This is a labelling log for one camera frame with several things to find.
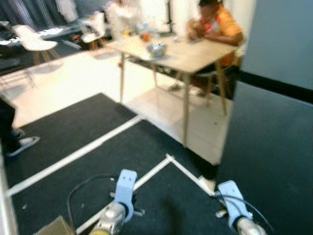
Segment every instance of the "gray wall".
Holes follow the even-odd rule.
[[[313,0],[258,0],[243,70],[313,90]]]

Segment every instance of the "person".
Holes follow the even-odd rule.
[[[12,127],[15,117],[15,108],[0,95],[0,138],[2,152],[7,157],[15,157],[39,141],[39,137],[22,137],[25,135],[21,129]]]
[[[200,19],[192,19],[186,25],[187,38],[195,40],[198,38],[207,39],[213,42],[239,46],[244,42],[242,29],[233,19],[231,14],[218,2],[218,0],[200,0]],[[224,67],[230,66],[234,54],[230,54],[221,60]],[[208,73],[214,70],[214,65],[199,71]],[[206,95],[207,79],[194,77],[191,80],[194,86],[200,87],[199,96]]]

